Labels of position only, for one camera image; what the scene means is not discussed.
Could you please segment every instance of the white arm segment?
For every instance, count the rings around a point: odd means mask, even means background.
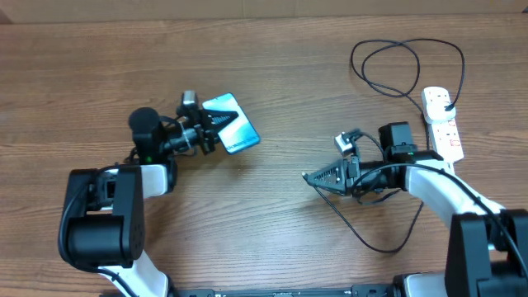
[[[417,164],[444,169],[453,175],[452,165],[445,161],[426,160]],[[500,213],[504,206],[480,195],[467,183],[463,182],[480,200],[495,214]],[[452,180],[436,172],[418,167],[407,167],[405,186],[409,194],[421,199],[444,222],[448,229],[451,227],[451,217],[457,214],[474,213],[485,215],[486,212],[476,205]]]
[[[140,297],[165,297],[168,293],[168,278],[160,272],[156,266],[150,261],[147,253],[143,251],[138,260],[134,261],[131,268],[123,268],[122,266],[100,266],[100,269],[107,269],[116,274],[132,289],[136,296]],[[120,284],[109,276],[102,275],[109,279],[119,291],[125,296],[126,291]]]
[[[117,175],[117,169],[106,170],[105,173]],[[141,165],[141,184],[143,186],[143,199],[167,193],[167,168],[159,164]]]

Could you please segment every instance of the wood grain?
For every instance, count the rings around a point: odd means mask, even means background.
[[[0,295],[95,296],[99,276],[63,263],[56,238],[68,172],[120,161],[133,146],[128,115],[173,115],[180,92],[232,92],[262,137],[247,152],[182,159],[176,190],[145,203],[146,251],[180,288],[348,286],[439,271],[448,232],[426,207],[395,256],[367,250],[301,179],[338,158],[332,137],[375,133],[419,114],[350,76],[358,41],[432,37],[467,59],[457,106],[466,158],[457,173],[510,208],[528,208],[528,18],[524,15],[363,16],[317,19],[146,21],[0,26]],[[419,43],[412,94],[454,91],[457,53]],[[365,57],[374,47],[358,52]],[[374,79],[408,87],[413,57],[372,59]],[[361,142],[365,160],[378,158]],[[400,243],[418,207],[405,194],[379,206],[332,198],[377,247]]]
[[[0,9],[0,24],[12,24],[12,21],[6,16],[2,9]]]

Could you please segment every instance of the wooden table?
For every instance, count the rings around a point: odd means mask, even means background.
[[[528,18],[365,16],[245,21],[145,21],[0,26],[0,295],[95,296],[113,291],[57,252],[68,173],[121,161],[133,146],[128,115],[141,106],[174,116],[180,93],[232,92],[262,143],[182,158],[175,191],[145,202],[146,251],[180,288],[338,287],[444,268],[448,231],[426,207],[394,256],[365,248],[311,187],[339,158],[332,137],[375,134],[407,120],[425,148],[417,110],[383,97],[348,70],[360,40],[431,37],[467,59],[457,105],[466,158],[457,173],[509,208],[528,208]],[[454,92],[460,58],[444,45],[412,47],[427,86]],[[365,57],[375,46],[358,52]],[[415,61],[392,49],[368,74],[409,87]],[[361,141],[364,160],[380,158]],[[365,239],[398,245],[419,201],[332,200]]]

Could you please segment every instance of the wire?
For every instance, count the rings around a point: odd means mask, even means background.
[[[167,125],[165,126],[165,129],[166,129],[166,128],[170,127],[171,125],[177,126],[178,123],[179,123],[178,120],[180,120],[182,117],[183,117],[183,115],[179,115],[179,116],[177,116],[176,118],[173,119],[172,117],[168,117],[166,115],[160,115],[159,116],[159,120],[162,121],[162,122],[167,123]]]
[[[383,169],[392,168],[392,167],[417,167],[417,168],[421,168],[421,169],[426,169],[426,170],[429,170],[429,171],[432,171],[432,172],[436,172],[436,173],[438,173],[438,174],[440,174],[440,175],[442,175],[444,177],[447,177],[452,182],[454,182],[454,184],[456,184],[476,205],[478,205],[478,207],[480,207],[482,210],[484,210],[484,212],[486,212],[486,214],[488,214],[488,216],[495,223],[495,225],[497,225],[497,227],[501,230],[502,235],[507,240],[507,245],[509,246],[511,252],[513,253],[515,258],[519,262],[519,266],[521,267],[521,270],[524,273],[524,277],[528,281],[528,269],[526,268],[526,264],[524,262],[524,259],[522,258],[521,253],[519,252],[519,248],[517,247],[517,245],[513,241],[512,236],[510,235],[510,233],[508,232],[508,230],[506,229],[504,224],[501,223],[501,221],[497,218],[497,216],[493,213],[493,211],[490,210],[480,200],[480,198],[477,197],[458,177],[455,177],[455,176],[445,172],[444,170],[437,169],[437,168],[430,167],[430,166],[426,166],[426,165],[414,164],[414,163],[392,163],[392,164],[386,164],[386,165],[377,167],[376,169],[370,170],[369,172],[363,174],[362,176],[360,176],[359,178],[357,178],[354,181],[354,183],[352,184],[352,187],[357,186],[363,179],[368,177],[370,174],[373,174],[374,172],[377,172],[377,171],[380,171],[380,170],[383,170]]]
[[[366,190],[363,190],[363,191],[358,191],[358,186],[355,186],[355,187],[352,187],[352,192],[351,192],[351,196],[356,198],[356,201],[357,203],[361,204],[361,205],[375,205],[375,204],[379,204],[381,202],[384,202],[385,200],[387,200],[388,198],[392,197],[393,195],[395,194],[398,194],[401,190],[397,189],[395,191],[391,191],[390,193],[386,194],[385,196],[383,196],[382,198],[380,199],[377,199],[377,200],[374,200],[374,201],[367,201],[367,202],[363,202],[361,200],[361,198],[363,196],[365,196],[366,194],[372,192],[374,189],[375,189],[375,186],[378,184],[378,182],[380,181],[382,175],[379,174],[373,182],[370,183],[370,186],[368,189]]]
[[[378,93],[383,94],[383,95],[388,96],[388,97],[393,97],[393,98],[406,97],[423,114],[422,108],[409,96],[409,94],[414,90],[414,88],[418,84],[418,79],[420,78],[420,70],[421,70],[420,59],[418,58],[417,53],[413,49],[411,49],[411,47],[406,45],[407,43],[415,42],[415,41],[439,42],[439,43],[442,43],[442,44],[445,44],[445,45],[452,46],[453,48],[455,48],[459,52],[461,63],[462,63],[462,70],[461,70],[461,75],[460,75],[459,89],[458,89],[458,91],[456,93],[456,96],[455,96],[455,99],[453,100],[453,102],[445,107],[446,111],[452,110],[455,107],[456,102],[459,100],[460,92],[462,91],[462,85],[464,84],[464,76],[465,76],[465,58],[464,58],[464,54],[462,53],[462,50],[455,44],[452,44],[450,42],[443,41],[443,40],[432,39],[432,38],[415,38],[415,39],[404,40],[404,41],[395,41],[395,40],[363,40],[363,41],[358,42],[356,45],[354,45],[354,48],[352,49],[352,52],[351,52],[351,55],[350,55],[350,67],[351,67],[351,69],[354,71],[354,73],[359,78],[361,78],[363,81],[368,83],[369,86],[372,87]],[[356,52],[357,47],[360,46],[360,45],[363,45],[363,44],[367,44],[367,43],[378,43],[378,42],[389,43],[390,45],[386,45],[386,46],[384,46],[384,47],[382,47],[380,49],[375,50],[374,52],[370,53],[369,55],[367,55],[366,58],[363,59],[363,63],[361,64],[361,74],[359,74],[358,71],[356,70],[356,67],[354,66],[354,53]],[[372,56],[374,56],[375,54],[378,54],[379,52],[381,52],[383,50],[391,49],[393,47],[398,47],[398,46],[402,46],[405,49],[409,50],[412,53],[412,55],[414,55],[414,58],[415,58],[416,63],[417,63],[416,78],[414,79],[414,83],[412,84],[411,88],[408,91],[406,91],[406,92],[401,92],[401,91],[399,91],[398,89],[396,89],[394,87],[389,87],[389,86],[383,85],[381,83],[372,82],[365,75],[365,64],[366,64],[366,61],[368,59],[370,59]],[[396,92],[396,93],[398,93],[398,95],[385,92],[385,91],[381,90],[381,88]]]
[[[195,157],[198,154],[198,149],[195,147],[192,147],[192,153],[175,153],[175,157]]]
[[[81,196],[82,192],[89,190],[88,188],[89,188],[90,184],[95,181],[95,179],[97,178],[97,176],[101,172],[105,172],[106,170],[110,170],[110,169],[119,169],[120,167],[123,167],[123,165],[120,165],[120,166],[108,166],[108,167],[104,167],[104,168],[98,169],[97,171],[94,172],[94,174],[92,175],[92,177],[88,180],[88,182],[86,184],[81,185],[73,193],[73,197],[69,201],[69,203],[66,206],[66,208],[64,208],[63,217],[60,220],[59,240],[58,240],[59,254],[73,268],[79,269],[80,271],[85,271],[85,272],[90,272],[90,273],[99,273],[99,274],[102,274],[102,275],[107,275],[107,276],[109,276],[111,278],[112,282],[117,281],[117,283],[125,290],[126,294],[128,294],[130,297],[137,297],[137,295],[134,293],[134,291],[132,291],[132,289],[128,286],[128,284],[126,284],[126,282],[123,279],[121,279],[119,274],[117,274],[117,273],[115,273],[113,271],[109,271],[107,269],[101,269],[101,268],[95,268],[95,267],[90,267],[90,266],[77,265],[73,261],[73,259],[69,256],[68,250],[65,248],[66,247],[66,236],[67,236],[67,232],[66,232],[67,220],[66,220],[66,218],[68,218],[68,214],[71,211],[72,206],[75,203],[75,201],[78,199],[78,197]]]
[[[381,252],[381,253],[396,253],[396,252],[399,252],[402,250],[402,248],[405,246],[405,244],[407,243],[407,241],[409,240],[409,238],[411,237],[411,233],[413,232],[413,228],[414,228],[414,225],[416,224],[416,221],[418,220],[418,216],[420,215],[420,211],[422,210],[422,207],[423,207],[423,203],[420,204],[420,207],[418,208],[418,212],[414,215],[414,219],[412,219],[412,223],[411,223],[411,226],[409,227],[409,230],[407,232],[407,236],[405,236],[405,239],[403,240],[402,244],[400,244],[398,247],[394,248],[394,249],[390,249],[390,250],[384,250],[384,249],[380,249],[380,248],[377,248],[377,247],[373,247],[371,246],[368,242],[366,242],[358,233],[357,231],[354,229],[354,227],[352,227],[352,225],[348,222],[347,219],[345,219],[345,217],[341,214],[341,212],[339,212],[339,210],[337,210],[336,206],[316,187],[314,186],[313,187],[317,193],[328,203],[328,205],[330,205],[330,207],[332,207],[333,211],[336,212],[337,215],[339,215],[339,217],[343,220],[343,222],[345,222],[346,226],[348,226],[348,228],[350,228],[350,230],[352,230],[352,232],[354,233],[354,235],[356,235],[356,237],[361,241],[361,243],[365,244],[366,247],[368,247],[369,249],[375,251],[375,252]]]
[[[420,107],[420,105],[418,105],[416,103],[416,101],[414,101],[414,99],[412,99],[409,94],[414,90],[414,88],[417,86],[418,84],[418,80],[420,78],[420,72],[421,72],[421,66],[420,66],[420,59],[418,58],[418,54],[416,53],[416,51],[414,51],[411,47],[409,47],[408,45],[406,45],[407,43],[411,43],[411,42],[415,42],[415,41],[432,41],[432,42],[439,42],[439,43],[442,43],[442,44],[445,44],[445,45],[449,45],[449,46],[452,46],[453,48],[455,48],[459,54],[460,54],[460,60],[461,60],[461,63],[462,63],[462,69],[461,69],[461,74],[460,74],[460,84],[459,84],[459,88],[458,88],[458,91],[456,93],[456,96],[455,96],[455,99],[453,100],[453,102],[451,104],[449,104],[448,106],[445,107],[445,110],[446,111],[450,111],[451,109],[453,109],[455,107],[455,104],[456,102],[458,101],[459,97],[460,97],[460,92],[462,91],[462,85],[464,84],[464,76],[465,76],[465,58],[464,58],[464,54],[462,53],[462,50],[455,44],[452,44],[450,42],[447,42],[447,41],[443,41],[443,40],[437,40],[437,39],[432,39],[432,38],[416,38],[416,39],[411,39],[411,40],[404,40],[404,41],[395,41],[395,40],[363,40],[363,41],[360,41],[358,42],[356,45],[354,45],[354,47],[352,48],[352,52],[350,54],[350,68],[354,71],[354,73],[357,75],[358,78],[360,78],[361,80],[363,80],[364,82],[366,82],[372,89],[374,89],[375,91],[377,91],[378,93],[380,94],[383,94],[387,97],[392,97],[392,98],[401,98],[401,97],[406,97],[419,111],[420,111],[420,114],[422,115],[422,121],[423,121],[423,124],[424,124],[424,127],[425,127],[425,131],[426,131],[426,146],[427,146],[427,149],[430,149],[430,140],[429,140],[429,129],[427,128],[427,122],[425,121],[425,114],[423,112],[423,109]],[[361,74],[357,71],[356,69],[356,66],[354,65],[354,53],[356,52],[356,49],[360,46],[360,45],[364,45],[364,44],[368,44],[368,43],[389,43],[390,45],[386,45],[380,49],[377,49],[375,50],[374,52],[370,53],[369,55],[367,55],[364,59],[363,59],[363,62],[361,63]],[[365,65],[366,65],[366,62],[372,57],[374,56],[375,54],[378,54],[379,52],[381,51],[384,51],[384,50],[388,50],[388,49],[391,49],[393,47],[399,47],[399,46],[402,46],[404,47],[405,49],[407,49],[408,51],[411,52],[411,54],[414,56],[415,60],[416,60],[416,64],[417,64],[417,74],[416,74],[416,77],[414,79],[414,82],[412,83],[412,86],[408,89],[408,91],[406,92],[402,92],[400,90],[398,90],[397,88],[395,87],[390,87],[390,86],[386,86],[384,84],[381,84],[381,83],[377,83],[377,82],[372,82],[371,80],[369,80],[367,77],[366,77],[366,74],[365,74]],[[382,89],[386,89],[386,90],[390,90],[392,92],[396,92],[397,94],[391,94],[389,92],[385,92],[383,91]],[[369,137],[370,139],[372,139],[373,141],[375,141],[375,139],[370,136],[370,135],[366,135],[367,137]],[[382,148],[380,149],[381,150],[381,153],[383,155],[383,159],[384,161],[387,160],[387,152],[385,152]],[[399,193],[399,190],[396,190],[396,191],[392,191],[390,193],[388,193],[387,195],[383,196],[382,198],[378,199],[378,200],[374,200],[374,201],[371,201],[371,202],[363,202],[361,201],[361,197],[365,194],[366,192],[363,192],[363,193],[356,193],[355,196],[356,196],[356,200],[359,204],[362,204],[362,205],[373,205],[373,204],[378,204],[378,203],[381,203],[385,200],[387,200],[388,198],[394,196],[395,194]],[[420,204],[420,207],[418,208],[418,211],[415,215],[415,218],[417,218],[419,215],[420,215],[420,212],[422,211],[422,208],[423,208],[423,202]],[[356,233],[356,236],[363,242],[365,243],[362,238]]]
[[[126,163],[126,164],[134,164],[134,157],[135,155],[138,154],[138,149],[136,147],[133,147],[131,150],[130,150],[130,153],[129,153],[129,156],[125,158],[125,160],[123,160],[123,163]]]
[[[383,157],[383,160],[385,161],[386,153],[383,150],[383,148],[381,147],[381,144],[380,144],[380,142],[378,142],[378,140],[376,140],[372,135],[370,135],[370,134],[368,134],[366,132],[363,132],[363,131],[356,131],[356,132],[354,132],[354,134],[359,135],[360,137],[361,136],[365,136],[366,138],[370,139],[378,147],[379,151],[381,152],[381,156]]]

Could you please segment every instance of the power strip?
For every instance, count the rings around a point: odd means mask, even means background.
[[[433,149],[448,163],[464,158],[459,131],[456,128],[455,108],[446,111],[451,103],[449,92],[443,87],[426,87],[422,92],[427,128]]]

